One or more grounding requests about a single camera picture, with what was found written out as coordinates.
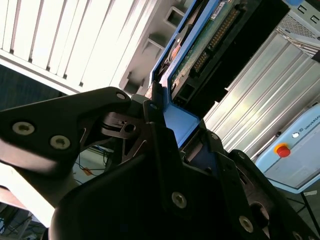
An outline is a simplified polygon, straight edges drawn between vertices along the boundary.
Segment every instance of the floor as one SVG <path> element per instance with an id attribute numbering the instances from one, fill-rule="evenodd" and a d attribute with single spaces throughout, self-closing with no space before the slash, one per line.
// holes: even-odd
<path id="1" fill-rule="evenodd" d="M 279 191 L 282 192 L 287 198 L 297 200 L 299 202 L 303 202 L 302 196 L 300 194 L 293 194 L 291 192 L 287 192 L 284 190 L 279 190 Z M 317 191 L 317 194 L 308 195 L 308 196 L 306 196 L 306 199 L 309 202 L 309 205 L 312 209 L 312 212 L 315 216 L 316 221 L 320 225 L 320 181 L 318 181 L 315 184 L 313 184 L 312 186 L 308 187 L 304 192 L 308 193 L 311 191 Z M 303 207 L 302 204 L 294 202 L 292 200 L 288 200 L 288 202 L 296 212 L 298 212 Z M 318 237 L 320 237 L 316 231 L 316 227 L 310 217 L 310 214 L 309 214 L 307 208 L 304 208 L 298 214 L 307 223 L 307 225 L 318 235 Z"/>

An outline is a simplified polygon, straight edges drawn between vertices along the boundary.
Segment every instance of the bolt head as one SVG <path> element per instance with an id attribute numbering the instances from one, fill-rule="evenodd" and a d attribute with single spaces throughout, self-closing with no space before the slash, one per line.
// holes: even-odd
<path id="1" fill-rule="evenodd" d="M 184 209 L 187 206 L 187 199 L 180 192 L 173 192 L 171 195 L 173 203 L 180 209 Z"/>
<path id="2" fill-rule="evenodd" d="M 246 216 L 240 216 L 239 222 L 241 226 L 246 230 L 248 233 L 254 232 L 254 226 L 252 225 L 251 221 Z"/>
<path id="3" fill-rule="evenodd" d="M 19 135 L 27 136 L 35 131 L 35 127 L 26 121 L 19 121 L 13 124 L 12 130 Z"/>
<path id="4" fill-rule="evenodd" d="M 50 139 L 50 145 L 57 150 L 68 149 L 70 147 L 70 144 L 70 140 L 62 135 L 56 135 Z"/>
<path id="5" fill-rule="evenodd" d="M 303 240 L 302 236 L 296 231 L 293 231 L 292 234 L 296 240 Z"/>
<path id="6" fill-rule="evenodd" d="M 216 134 L 214 134 L 214 133 L 211 133 L 211 137 L 212 137 L 214 140 L 218 140 L 218 139 L 219 139 L 219 137 L 218 137 Z"/>
<path id="7" fill-rule="evenodd" d="M 238 152 L 238 155 L 242 159 L 246 159 L 246 156 L 242 152 Z"/>

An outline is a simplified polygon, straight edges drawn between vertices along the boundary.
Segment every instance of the black plastic part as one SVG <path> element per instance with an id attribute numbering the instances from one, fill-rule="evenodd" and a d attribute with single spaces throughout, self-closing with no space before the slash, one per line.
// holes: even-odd
<path id="1" fill-rule="evenodd" d="M 266 209 L 269 215 L 268 231 L 271 240 L 294 240 L 293 232 L 298 233 L 302 239 L 310 239 L 309 237 L 318 239 L 244 152 L 232 150 L 227 156 L 250 180 L 242 185 L 249 205 L 260 203 Z"/>
<path id="2" fill-rule="evenodd" d="M 81 151 L 110 138 L 96 129 L 98 119 L 109 112 L 124 113 L 130 104 L 123 91 L 107 87 L 1 111 L 0 159 L 38 174 L 62 178 L 69 174 Z M 19 135 L 13 131 L 17 122 L 30 123 L 35 131 Z M 67 137 L 70 147 L 53 148 L 50 139 L 56 135 Z"/>

